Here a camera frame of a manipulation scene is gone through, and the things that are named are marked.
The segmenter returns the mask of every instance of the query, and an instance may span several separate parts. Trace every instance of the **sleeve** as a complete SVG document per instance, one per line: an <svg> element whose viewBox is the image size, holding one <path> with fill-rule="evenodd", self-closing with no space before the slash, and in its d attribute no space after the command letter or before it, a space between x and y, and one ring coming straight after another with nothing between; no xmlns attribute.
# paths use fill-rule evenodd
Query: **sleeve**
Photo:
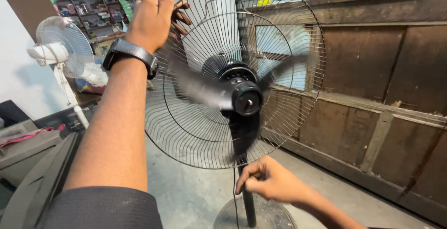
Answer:
<svg viewBox="0 0 447 229"><path fill-rule="evenodd" d="M62 192L50 204L39 229L162 229L155 198L147 192L113 186Z"/></svg>

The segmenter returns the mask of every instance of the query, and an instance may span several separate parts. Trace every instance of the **fan blade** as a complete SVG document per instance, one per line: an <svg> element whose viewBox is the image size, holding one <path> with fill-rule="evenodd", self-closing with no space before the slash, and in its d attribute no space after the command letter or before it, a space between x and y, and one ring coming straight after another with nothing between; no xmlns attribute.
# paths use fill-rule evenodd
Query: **fan blade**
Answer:
<svg viewBox="0 0 447 229"><path fill-rule="evenodd" d="M234 154L230 158L231 162L247 163L247 151L256 140L261 126L261 113L242 116L233 111L222 111L222 115L229 120L228 124L233 139Z"/></svg>
<svg viewBox="0 0 447 229"><path fill-rule="evenodd" d="M220 82L202 74L192 71L189 67L177 65L171 70L174 72L173 82L181 94L194 100L221 110L232 110L233 86L230 82Z"/></svg>
<svg viewBox="0 0 447 229"><path fill-rule="evenodd" d="M305 64L308 62L309 55L291 55L275 67L273 67L266 76L264 76L257 84L261 92L266 91L270 84L283 75L289 68L296 64Z"/></svg>

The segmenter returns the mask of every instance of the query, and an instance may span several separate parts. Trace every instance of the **forearm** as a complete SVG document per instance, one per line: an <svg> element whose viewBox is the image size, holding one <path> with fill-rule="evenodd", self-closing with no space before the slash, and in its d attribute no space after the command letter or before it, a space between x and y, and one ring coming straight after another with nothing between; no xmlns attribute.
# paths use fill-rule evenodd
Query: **forearm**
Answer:
<svg viewBox="0 0 447 229"><path fill-rule="evenodd" d="M121 186L146 192L144 108L147 69L137 59L117 62L71 166L64 190Z"/></svg>
<svg viewBox="0 0 447 229"><path fill-rule="evenodd" d="M310 213L328 229L366 229L314 190L310 190L307 201L292 205Z"/></svg>

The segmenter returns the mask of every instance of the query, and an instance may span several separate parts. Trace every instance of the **black cable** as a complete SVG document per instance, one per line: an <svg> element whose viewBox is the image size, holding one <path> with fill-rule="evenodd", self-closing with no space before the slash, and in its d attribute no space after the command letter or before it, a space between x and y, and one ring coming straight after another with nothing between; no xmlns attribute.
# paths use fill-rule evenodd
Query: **black cable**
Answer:
<svg viewBox="0 0 447 229"><path fill-rule="evenodd" d="M237 218L237 205L236 205L236 193L235 193L235 186L236 186L236 166L233 163L233 200L234 200L234 207L236 208L236 225L237 229L239 229L239 219Z"/></svg>

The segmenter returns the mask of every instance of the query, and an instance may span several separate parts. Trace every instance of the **hand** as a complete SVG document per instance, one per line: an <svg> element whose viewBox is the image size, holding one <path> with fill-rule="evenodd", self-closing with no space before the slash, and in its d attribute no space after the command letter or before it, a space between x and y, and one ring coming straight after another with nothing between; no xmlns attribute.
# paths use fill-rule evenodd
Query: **hand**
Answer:
<svg viewBox="0 0 447 229"><path fill-rule="evenodd" d="M151 54L168 38L174 0L137 0L126 40Z"/></svg>
<svg viewBox="0 0 447 229"><path fill-rule="evenodd" d="M244 184L249 192L294 205L309 203L312 197L319 195L269 156L264 156L244 168L237 181L236 194L241 193Z"/></svg>

